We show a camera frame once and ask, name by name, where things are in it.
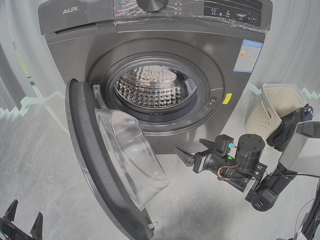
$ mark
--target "basket handle hole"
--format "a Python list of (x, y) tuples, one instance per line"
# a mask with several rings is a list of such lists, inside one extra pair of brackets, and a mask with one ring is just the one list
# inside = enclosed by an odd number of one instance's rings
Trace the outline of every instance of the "basket handle hole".
[(264, 100), (261, 101), (261, 105), (262, 105), (264, 111), (266, 112), (268, 118), (271, 119), (271, 114), (270, 114), (269, 110), (266, 109), (267, 105), (266, 105), (266, 103), (264, 102)]

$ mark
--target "black cloth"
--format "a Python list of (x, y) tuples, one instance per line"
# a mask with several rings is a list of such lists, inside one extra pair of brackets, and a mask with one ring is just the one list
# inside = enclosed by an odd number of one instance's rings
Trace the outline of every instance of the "black cloth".
[(312, 120), (312, 117), (313, 108), (309, 106), (309, 104), (282, 117), (281, 125), (269, 138), (267, 138), (267, 144), (274, 147), (274, 149), (283, 152), (294, 134), (296, 125), (300, 122), (310, 121)]

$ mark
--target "white laundry basket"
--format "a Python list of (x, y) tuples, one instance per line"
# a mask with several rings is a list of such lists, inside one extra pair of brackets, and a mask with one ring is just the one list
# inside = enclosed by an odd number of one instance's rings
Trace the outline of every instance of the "white laundry basket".
[(299, 89), (290, 84), (265, 84), (257, 103), (245, 123), (248, 134), (264, 140), (281, 125), (281, 118), (307, 104)]

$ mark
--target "gray washing machine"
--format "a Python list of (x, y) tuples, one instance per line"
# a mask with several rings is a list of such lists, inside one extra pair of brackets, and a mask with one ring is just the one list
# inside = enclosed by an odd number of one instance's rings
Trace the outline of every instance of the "gray washing machine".
[(198, 151), (234, 110), (270, 28), (269, 0), (49, 0), (41, 33), (67, 83), (83, 174), (131, 240), (162, 221), (146, 204), (169, 179), (155, 153)]
[(270, 30), (270, 0), (48, 0), (45, 36), (67, 83), (136, 118), (156, 154), (219, 135)]

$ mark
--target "qr code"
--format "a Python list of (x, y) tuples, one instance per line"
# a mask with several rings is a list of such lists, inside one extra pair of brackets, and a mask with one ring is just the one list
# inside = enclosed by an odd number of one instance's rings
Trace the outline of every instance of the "qr code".
[(257, 58), (258, 55), (259, 55), (259, 50), (254, 50), (254, 49), (252, 49), (252, 50), (250, 51), (249, 57)]

